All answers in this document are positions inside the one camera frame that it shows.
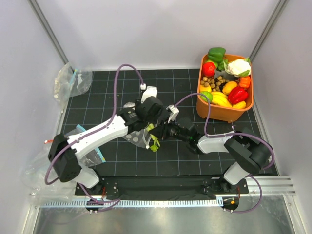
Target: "red tomato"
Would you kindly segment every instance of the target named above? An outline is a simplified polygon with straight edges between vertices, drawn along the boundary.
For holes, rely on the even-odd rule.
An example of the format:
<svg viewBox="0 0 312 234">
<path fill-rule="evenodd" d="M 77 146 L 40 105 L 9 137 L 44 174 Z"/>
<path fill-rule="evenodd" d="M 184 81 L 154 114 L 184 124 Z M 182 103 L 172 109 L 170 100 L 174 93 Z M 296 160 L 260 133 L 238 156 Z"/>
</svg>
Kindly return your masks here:
<svg viewBox="0 0 312 234">
<path fill-rule="evenodd" d="M 203 67 L 201 70 L 202 70 L 204 76 L 212 77 L 215 75 L 215 69 L 216 69 L 216 67 L 212 62 L 207 62 L 207 63 L 203 64 Z"/>
</svg>

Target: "green bell pepper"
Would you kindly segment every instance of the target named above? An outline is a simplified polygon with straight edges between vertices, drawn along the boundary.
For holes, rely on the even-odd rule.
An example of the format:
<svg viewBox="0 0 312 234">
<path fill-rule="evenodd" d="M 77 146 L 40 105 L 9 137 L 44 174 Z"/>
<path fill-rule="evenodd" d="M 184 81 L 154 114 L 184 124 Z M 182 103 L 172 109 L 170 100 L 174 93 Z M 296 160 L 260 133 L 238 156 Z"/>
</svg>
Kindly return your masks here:
<svg viewBox="0 0 312 234">
<path fill-rule="evenodd" d="M 225 54 L 225 49 L 222 47 L 214 47 L 208 51 L 208 59 L 221 63 Z"/>
</svg>

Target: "black tiled surface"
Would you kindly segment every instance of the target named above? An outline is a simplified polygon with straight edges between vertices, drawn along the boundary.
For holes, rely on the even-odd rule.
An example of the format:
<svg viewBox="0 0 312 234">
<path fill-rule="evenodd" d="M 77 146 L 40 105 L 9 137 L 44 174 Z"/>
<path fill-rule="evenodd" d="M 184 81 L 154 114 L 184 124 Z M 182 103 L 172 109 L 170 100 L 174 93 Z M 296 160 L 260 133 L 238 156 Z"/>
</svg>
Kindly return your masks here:
<svg viewBox="0 0 312 234">
<path fill-rule="evenodd" d="M 189 93 L 196 92 L 199 69 L 180 70 L 142 70 L 140 71 L 147 85 L 157 86 L 158 98 L 164 106 L 174 104 Z M 73 130 L 77 124 L 90 129 L 106 121 L 113 112 L 113 84 L 115 71 L 94 72 L 94 81 L 90 92 L 70 98 L 65 114 L 63 133 Z M 121 71 L 117 82 L 117 109 L 127 102 L 139 98 L 139 80 L 134 71 Z M 196 99 L 186 99 L 180 104 L 177 117 L 188 117 L 195 122 L 200 133 L 204 133 L 204 119 L 196 112 Z M 227 123 L 210 119 L 207 132 L 209 134 L 224 133 L 232 129 L 240 130 L 248 127 L 260 135 L 252 110 L 244 113 L 234 122 Z M 170 139 L 160 141 L 157 153 L 138 148 L 123 138 L 114 139 L 100 146 L 106 163 L 102 163 L 100 173 L 107 176 L 152 176 L 152 175 L 212 175 L 221 174 L 234 163 L 229 153 L 212 152 L 204 155 L 192 154 L 186 144 Z M 262 173 L 276 174 L 275 167 Z"/>
</svg>

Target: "wall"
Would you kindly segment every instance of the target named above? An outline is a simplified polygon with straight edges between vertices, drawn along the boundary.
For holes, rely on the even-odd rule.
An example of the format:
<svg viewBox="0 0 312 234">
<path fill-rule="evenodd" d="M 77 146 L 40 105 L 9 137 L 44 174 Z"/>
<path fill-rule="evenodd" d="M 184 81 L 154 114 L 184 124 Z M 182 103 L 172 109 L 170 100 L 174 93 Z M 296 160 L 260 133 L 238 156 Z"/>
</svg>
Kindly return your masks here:
<svg viewBox="0 0 312 234">
<path fill-rule="evenodd" d="M 290 175 L 312 216 L 312 2 L 289 1 L 253 62 L 254 97 L 280 173 Z M 312 230 L 311 222 L 307 225 Z"/>
<path fill-rule="evenodd" d="M 77 67 L 199 67 L 210 47 L 249 56 L 278 0 L 38 0 Z"/>
<path fill-rule="evenodd" d="M 1 2 L 0 34 L 0 230 L 20 234 L 29 209 L 20 173 L 56 129 L 62 63 L 25 0 Z"/>
</svg>

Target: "orange container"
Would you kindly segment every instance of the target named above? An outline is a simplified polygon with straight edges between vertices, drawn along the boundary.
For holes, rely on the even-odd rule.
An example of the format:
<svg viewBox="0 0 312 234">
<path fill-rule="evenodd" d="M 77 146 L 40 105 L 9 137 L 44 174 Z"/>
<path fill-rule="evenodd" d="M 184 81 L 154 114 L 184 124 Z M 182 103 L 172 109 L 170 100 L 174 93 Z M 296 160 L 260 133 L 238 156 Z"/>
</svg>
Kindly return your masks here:
<svg viewBox="0 0 312 234">
<path fill-rule="evenodd" d="M 233 61 L 236 59 L 245 59 L 242 56 L 238 55 L 230 55 L 230 54 L 225 54 L 224 59 L 228 59 L 229 61 Z M 202 65 L 204 62 L 207 60 L 207 55 L 205 55 L 202 60 L 201 60 L 201 66 L 199 70 L 199 77 L 198 77 L 198 86 L 197 86 L 197 92 L 199 93 L 199 86 L 200 86 L 200 81 L 203 78 L 203 73 L 202 73 Z M 249 110 L 253 104 L 254 104 L 254 95 L 253 95 L 253 74 L 251 72 L 250 74 L 251 78 L 251 84 L 250 87 L 247 89 L 248 92 L 248 98 L 245 100 L 246 102 L 246 108 L 245 109 L 233 109 L 229 107 L 223 107 L 223 106 L 217 106 L 211 104 L 211 111 L 210 111 L 210 118 L 213 119 L 218 119 L 218 120 L 223 120 L 227 121 L 229 123 L 236 121 L 241 117 L 241 115 Z M 206 118 L 208 114 L 208 103 L 204 102 L 203 99 L 200 98 L 200 95 L 197 95 L 197 103 L 196 103 L 196 110 L 197 113 L 200 117 Z"/>
</svg>

